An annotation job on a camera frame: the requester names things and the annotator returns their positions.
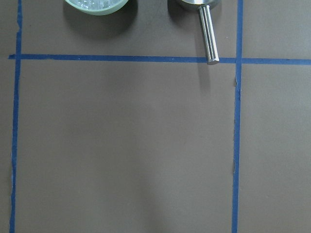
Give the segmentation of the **metal ice scoop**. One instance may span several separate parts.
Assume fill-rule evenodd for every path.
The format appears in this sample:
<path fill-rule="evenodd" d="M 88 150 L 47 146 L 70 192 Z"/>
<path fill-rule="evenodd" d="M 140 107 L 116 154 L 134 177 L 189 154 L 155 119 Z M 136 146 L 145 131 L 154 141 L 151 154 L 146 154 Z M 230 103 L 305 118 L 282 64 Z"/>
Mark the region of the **metal ice scoop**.
<path fill-rule="evenodd" d="M 212 23 L 211 9 L 216 7 L 219 0 L 177 0 L 186 10 L 197 12 L 200 20 L 205 55 L 208 65 L 219 63 L 218 49 Z"/>

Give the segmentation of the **green bowl of ice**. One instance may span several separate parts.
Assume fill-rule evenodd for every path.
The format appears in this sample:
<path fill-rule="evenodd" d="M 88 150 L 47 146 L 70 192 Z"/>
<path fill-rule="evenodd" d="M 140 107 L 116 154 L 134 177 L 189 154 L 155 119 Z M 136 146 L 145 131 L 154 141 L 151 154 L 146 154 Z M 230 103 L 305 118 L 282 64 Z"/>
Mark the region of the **green bowl of ice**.
<path fill-rule="evenodd" d="M 75 9 L 94 16 L 105 16 L 120 10 L 128 0 L 65 0 Z"/>

